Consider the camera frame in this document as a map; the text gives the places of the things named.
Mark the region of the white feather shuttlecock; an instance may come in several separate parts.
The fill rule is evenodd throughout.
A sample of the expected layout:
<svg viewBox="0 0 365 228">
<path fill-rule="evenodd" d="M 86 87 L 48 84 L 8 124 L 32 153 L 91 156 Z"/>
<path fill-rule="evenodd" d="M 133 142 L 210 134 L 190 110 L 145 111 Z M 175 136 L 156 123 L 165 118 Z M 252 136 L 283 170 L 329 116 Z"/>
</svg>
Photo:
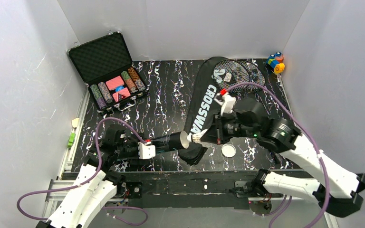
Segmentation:
<svg viewBox="0 0 365 228">
<path fill-rule="evenodd" d="M 205 135 L 204 131 L 202 131 L 200 133 L 195 133 L 195 134 L 189 133 L 187 136 L 187 140 L 191 143 L 200 144 L 202 147 L 205 147 L 205 148 L 212 147 L 211 143 L 202 141 L 202 137 L 204 135 Z"/>
</svg>

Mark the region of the black shuttlecock tube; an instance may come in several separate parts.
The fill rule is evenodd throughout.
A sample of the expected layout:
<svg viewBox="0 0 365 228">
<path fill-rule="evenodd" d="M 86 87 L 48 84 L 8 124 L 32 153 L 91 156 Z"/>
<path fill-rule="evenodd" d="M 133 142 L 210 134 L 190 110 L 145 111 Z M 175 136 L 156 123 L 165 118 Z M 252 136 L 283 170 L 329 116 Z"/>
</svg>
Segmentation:
<svg viewBox="0 0 365 228">
<path fill-rule="evenodd" d="M 167 134 L 164 136 L 151 138 L 150 142 L 155 146 L 156 153 L 172 152 L 188 149 L 190 141 L 185 131 Z"/>
</svg>

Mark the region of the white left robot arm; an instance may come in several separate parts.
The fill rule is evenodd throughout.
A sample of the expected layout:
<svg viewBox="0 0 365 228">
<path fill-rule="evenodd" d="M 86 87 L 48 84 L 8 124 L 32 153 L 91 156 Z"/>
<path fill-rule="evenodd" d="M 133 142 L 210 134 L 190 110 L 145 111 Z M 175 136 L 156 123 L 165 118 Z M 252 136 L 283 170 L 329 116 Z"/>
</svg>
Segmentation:
<svg viewBox="0 0 365 228">
<path fill-rule="evenodd" d="M 113 171 L 112 166 L 122 158 L 136 158 L 138 136 L 126 136 L 126 131 L 112 124 L 104 137 L 94 142 L 74 181 L 75 189 L 67 192 L 59 207 L 38 228 L 86 228 L 102 207 L 125 190 L 125 176 Z"/>
</svg>

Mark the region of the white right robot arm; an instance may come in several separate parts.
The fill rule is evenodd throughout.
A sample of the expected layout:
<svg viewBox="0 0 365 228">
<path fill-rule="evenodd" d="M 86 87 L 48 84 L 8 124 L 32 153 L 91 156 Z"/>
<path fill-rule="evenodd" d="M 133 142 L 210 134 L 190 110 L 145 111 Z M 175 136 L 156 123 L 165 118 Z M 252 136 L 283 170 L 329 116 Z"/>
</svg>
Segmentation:
<svg viewBox="0 0 365 228">
<path fill-rule="evenodd" d="M 233 137 L 253 138 L 261 147 L 291 160 L 311 175 L 311 179 L 300 179 L 261 169 L 243 188 L 244 192 L 279 193 L 309 200 L 340 218 L 361 209 L 364 173 L 352 173 L 317 152 L 292 121 L 269 117 L 263 104 L 252 98 L 237 100 L 230 95 L 217 95 L 214 100 L 221 106 L 214 116 L 218 144 Z"/>
</svg>

